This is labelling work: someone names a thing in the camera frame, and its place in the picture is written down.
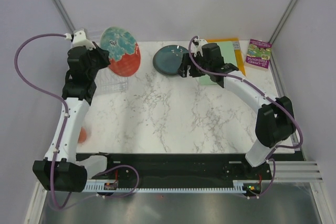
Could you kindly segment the blue floral plate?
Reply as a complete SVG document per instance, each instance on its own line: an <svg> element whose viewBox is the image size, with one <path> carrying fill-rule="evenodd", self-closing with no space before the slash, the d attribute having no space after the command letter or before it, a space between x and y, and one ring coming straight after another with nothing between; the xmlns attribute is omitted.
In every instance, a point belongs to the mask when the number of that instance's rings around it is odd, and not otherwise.
<svg viewBox="0 0 336 224"><path fill-rule="evenodd" d="M188 53L188 50L180 45L168 45L159 49L153 57L154 68L174 68L178 69L182 56Z"/></svg>

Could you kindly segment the pink rimmed teal plate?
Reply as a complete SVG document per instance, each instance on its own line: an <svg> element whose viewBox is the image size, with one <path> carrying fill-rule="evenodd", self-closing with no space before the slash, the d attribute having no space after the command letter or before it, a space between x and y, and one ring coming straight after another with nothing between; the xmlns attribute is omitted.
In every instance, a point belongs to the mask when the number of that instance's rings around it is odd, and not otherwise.
<svg viewBox="0 0 336 224"><path fill-rule="evenodd" d="M109 69L121 77L134 75L141 64L140 47L131 33L120 27L107 28L100 38L100 47L109 52Z"/></svg>

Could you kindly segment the grey plate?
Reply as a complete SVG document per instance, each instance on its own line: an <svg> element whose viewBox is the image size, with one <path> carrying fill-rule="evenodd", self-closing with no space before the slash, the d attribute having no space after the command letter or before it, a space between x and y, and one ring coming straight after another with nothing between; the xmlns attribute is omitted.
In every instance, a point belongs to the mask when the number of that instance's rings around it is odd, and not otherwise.
<svg viewBox="0 0 336 224"><path fill-rule="evenodd" d="M155 70L162 74L162 75L165 75L165 76L169 76L169 77L172 77L172 76L179 76L179 73L178 73L178 70L177 69L172 69L172 68L158 68L156 67Z"/></svg>

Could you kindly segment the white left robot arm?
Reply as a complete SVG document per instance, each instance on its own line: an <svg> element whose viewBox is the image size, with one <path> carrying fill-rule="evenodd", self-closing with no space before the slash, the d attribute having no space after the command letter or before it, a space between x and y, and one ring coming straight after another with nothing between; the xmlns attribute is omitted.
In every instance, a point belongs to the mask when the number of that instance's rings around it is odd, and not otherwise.
<svg viewBox="0 0 336 224"><path fill-rule="evenodd" d="M69 69L62 89L62 110L52 143L41 161L34 161L33 173L49 191L81 192L86 182L97 174L111 178L115 165L102 155L94 155L78 162L76 149L84 118L96 90L95 78L106 68L109 53L96 46L68 51Z"/></svg>

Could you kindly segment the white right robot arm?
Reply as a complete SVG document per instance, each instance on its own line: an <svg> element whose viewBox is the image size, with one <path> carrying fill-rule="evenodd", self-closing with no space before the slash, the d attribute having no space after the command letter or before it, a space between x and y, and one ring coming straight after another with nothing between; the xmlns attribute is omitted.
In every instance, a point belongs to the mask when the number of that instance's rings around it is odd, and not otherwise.
<svg viewBox="0 0 336 224"><path fill-rule="evenodd" d="M292 103L287 97L268 96L232 63L226 63L220 47L203 39L193 38L183 54L177 73L182 77L209 76L210 80L244 101L256 114L256 140L240 166L248 179L259 173L259 165L270 158L277 144L296 131Z"/></svg>

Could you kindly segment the green folder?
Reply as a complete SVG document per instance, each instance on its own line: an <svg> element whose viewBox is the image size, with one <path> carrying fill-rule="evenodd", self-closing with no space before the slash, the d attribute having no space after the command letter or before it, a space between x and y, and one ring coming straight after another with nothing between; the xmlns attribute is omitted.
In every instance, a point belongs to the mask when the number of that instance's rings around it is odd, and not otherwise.
<svg viewBox="0 0 336 224"><path fill-rule="evenodd" d="M235 45L234 43L238 41L215 41L221 49L222 57L225 63L232 63L236 67L238 66L235 55ZM209 76L202 76L198 78L198 82L202 86L211 86L216 83L212 82Z"/></svg>

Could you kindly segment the orange folder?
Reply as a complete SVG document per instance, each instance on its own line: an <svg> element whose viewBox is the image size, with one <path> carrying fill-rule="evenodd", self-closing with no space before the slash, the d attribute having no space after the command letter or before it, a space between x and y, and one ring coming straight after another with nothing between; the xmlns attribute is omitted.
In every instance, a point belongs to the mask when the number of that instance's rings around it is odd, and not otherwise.
<svg viewBox="0 0 336 224"><path fill-rule="evenodd" d="M236 47L235 49L235 55L236 55L236 61L237 61L237 68L243 73L243 75L246 75L245 68L244 68L244 61L243 56L240 49L240 43L238 38L228 38L228 39L207 39L209 43L215 42L215 41L238 41L235 42L234 45Z"/></svg>

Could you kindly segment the purple children's book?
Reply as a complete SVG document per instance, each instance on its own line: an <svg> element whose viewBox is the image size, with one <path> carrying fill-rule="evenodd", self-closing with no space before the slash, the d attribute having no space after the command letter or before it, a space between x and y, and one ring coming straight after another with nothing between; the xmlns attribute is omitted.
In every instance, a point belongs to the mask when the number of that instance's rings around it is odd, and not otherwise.
<svg viewBox="0 0 336 224"><path fill-rule="evenodd" d="M254 67L268 69L271 58L272 44L260 40L249 41L245 63Z"/></svg>

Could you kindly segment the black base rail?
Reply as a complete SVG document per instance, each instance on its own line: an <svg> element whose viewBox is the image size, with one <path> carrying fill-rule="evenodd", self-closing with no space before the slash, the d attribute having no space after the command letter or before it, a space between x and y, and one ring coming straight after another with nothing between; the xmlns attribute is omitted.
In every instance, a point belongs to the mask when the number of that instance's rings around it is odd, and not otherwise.
<svg viewBox="0 0 336 224"><path fill-rule="evenodd" d="M107 169L96 179L117 179L122 186L206 187L235 180L269 180L268 164L251 168L244 154L105 154Z"/></svg>

